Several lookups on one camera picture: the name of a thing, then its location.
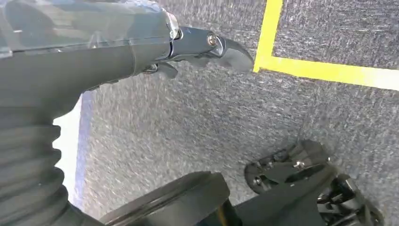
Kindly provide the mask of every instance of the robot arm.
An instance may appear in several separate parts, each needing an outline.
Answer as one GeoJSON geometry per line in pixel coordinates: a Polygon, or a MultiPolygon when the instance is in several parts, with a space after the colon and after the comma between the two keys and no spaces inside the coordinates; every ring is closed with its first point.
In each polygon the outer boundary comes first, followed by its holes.
{"type": "Polygon", "coordinates": [[[68,203],[53,119],[80,94],[169,61],[249,70],[252,58],[213,32],[179,27],[145,0],[0,2],[0,225],[100,226],[68,203]]]}

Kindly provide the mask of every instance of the yellow tape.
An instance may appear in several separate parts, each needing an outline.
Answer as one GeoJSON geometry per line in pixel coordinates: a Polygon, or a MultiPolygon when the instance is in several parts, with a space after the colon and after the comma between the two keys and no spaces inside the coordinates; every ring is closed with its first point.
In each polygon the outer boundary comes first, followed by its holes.
{"type": "Polygon", "coordinates": [[[263,64],[271,57],[282,6],[283,0],[268,0],[266,3],[261,36],[259,38],[258,50],[255,58],[255,72],[258,72],[260,67],[264,68],[263,64]]]}
{"type": "Polygon", "coordinates": [[[399,90],[399,70],[339,65],[272,56],[282,0],[268,0],[256,53],[254,72],[267,69],[293,76],[399,90]]]}

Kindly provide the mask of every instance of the bolt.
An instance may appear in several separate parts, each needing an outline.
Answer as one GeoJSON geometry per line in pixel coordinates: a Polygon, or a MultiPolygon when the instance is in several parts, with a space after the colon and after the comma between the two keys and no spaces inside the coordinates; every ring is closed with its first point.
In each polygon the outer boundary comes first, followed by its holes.
{"type": "Polygon", "coordinates": [[[208,44],[210,46],[215,46],[217,44],[217,38],[214,33],[209,33],[207,38],[208,44]]]}
{"type": "Polygon", "coordinates": [[[262,180],[258,177],[254,179],[254,184],[260,186],[262,184],[262,180]]]}
{"type": "Polygon", "coordinates": [[[296,164],[294,165],[295,168],[302,168],[305,166],[305,163],[303,161],[297,161],[296,164]]]}

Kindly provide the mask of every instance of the floor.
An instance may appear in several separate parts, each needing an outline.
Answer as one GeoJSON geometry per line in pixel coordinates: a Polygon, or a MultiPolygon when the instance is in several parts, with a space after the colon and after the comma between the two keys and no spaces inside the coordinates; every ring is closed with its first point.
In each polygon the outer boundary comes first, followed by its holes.
{"type": "MultiPolygon", "coordinates": [[[[235,39],[255,56],[264,0],[158,2],[181,24],[235,39]]],[[[398,7],[284,0],[273,55],[397,69],[398,7]]],[[[399,224],[399,92],[217,65],[177,68],[175,80],[140,75],[84,95],[75,187],[85,212],[100,218],[199,170],[222,172],[237,204],[254,196],[243,178],[248,161],[309,138],[326,145],[386,225],[399,224]]]]}

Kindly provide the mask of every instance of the screw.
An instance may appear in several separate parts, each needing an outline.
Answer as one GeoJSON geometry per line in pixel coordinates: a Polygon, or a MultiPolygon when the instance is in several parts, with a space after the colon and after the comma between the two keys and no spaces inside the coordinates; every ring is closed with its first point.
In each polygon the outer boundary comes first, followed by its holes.
{"type": "Polygon", "coordinates": [[[216,39],[217,38],[216,38],[216,35],[214,33],[209,33],[208,34],[207,41],[208,41],[208,44],[210,46],[215,46],[217,44],[217,40],[216,39]]]}
{"type": "Polygon", "coordinates": [[[262,184],[262,180],[258,177],[254,179],[254,184],[260,186],[262,184]]]}
{"type": "Polygon", "coordinates": [[[305,163],[303,161],[297,161],[296,164],[294,165],[295,168],[302,168],[305,166],[305,163]]]}

